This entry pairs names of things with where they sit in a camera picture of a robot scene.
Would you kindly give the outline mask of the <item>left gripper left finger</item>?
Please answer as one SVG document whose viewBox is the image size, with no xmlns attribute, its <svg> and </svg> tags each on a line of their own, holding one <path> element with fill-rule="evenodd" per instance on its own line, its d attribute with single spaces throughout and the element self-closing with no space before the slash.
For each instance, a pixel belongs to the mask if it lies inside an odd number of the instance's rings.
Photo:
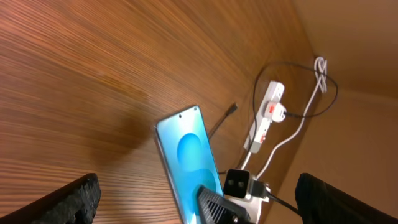
<svg viewBox="0 0 398 224">
<path fill-rule="evenodd" d="M 1 217 L 1 223 L 92 223 L 100 198 L 98 176 L 89 173 Z"/>
</svg>

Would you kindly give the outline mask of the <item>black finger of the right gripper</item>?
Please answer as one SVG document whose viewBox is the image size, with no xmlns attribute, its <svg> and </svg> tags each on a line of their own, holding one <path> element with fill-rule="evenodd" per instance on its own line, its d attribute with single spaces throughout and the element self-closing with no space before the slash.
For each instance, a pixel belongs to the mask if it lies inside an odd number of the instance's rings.
<svg viewBox="0 0 398 224">
<path fill-rule="evenodd" d="M 204 224 L 251 224 L 247 210 L 201 185 L 197 207 Z"/>
</svg>

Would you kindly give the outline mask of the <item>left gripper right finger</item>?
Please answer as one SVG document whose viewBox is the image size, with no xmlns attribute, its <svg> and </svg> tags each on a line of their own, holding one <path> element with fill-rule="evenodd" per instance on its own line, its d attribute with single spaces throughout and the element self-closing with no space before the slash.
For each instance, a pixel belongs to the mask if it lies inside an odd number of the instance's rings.
<svg viewBox="0 0 398 224">
<path fill-rule="evenodd" d="M 308 173 L 298 179 L 295 201 L 306 224 L 397 224 L 397 218 Z"/>
</svg>

